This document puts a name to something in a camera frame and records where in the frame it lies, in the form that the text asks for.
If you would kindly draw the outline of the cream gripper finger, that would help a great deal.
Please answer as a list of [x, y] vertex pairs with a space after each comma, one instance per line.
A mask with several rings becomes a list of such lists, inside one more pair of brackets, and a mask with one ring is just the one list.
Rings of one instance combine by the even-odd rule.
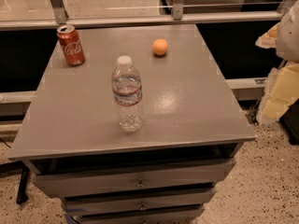
[[272, 68], [264, 88], [256, 119], [260, 125], [278, 121], [299, 99], [299, 63]]
[[279, 22], [259, 36], [255, 45], [262, 49], [274, 49], [277, 46], [278, 27]]

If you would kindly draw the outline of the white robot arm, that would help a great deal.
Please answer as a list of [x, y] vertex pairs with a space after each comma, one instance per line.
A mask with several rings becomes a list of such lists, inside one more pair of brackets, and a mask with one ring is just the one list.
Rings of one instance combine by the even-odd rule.
[[268, 74], [264, 96], [256, 119], [260, 124], [278, 121], [299, 99], [299, 14], [292, 7], [282, 20], [260, 36], [255, 42], [263, 49], [273, 48], [286, 63], [272, 68]]

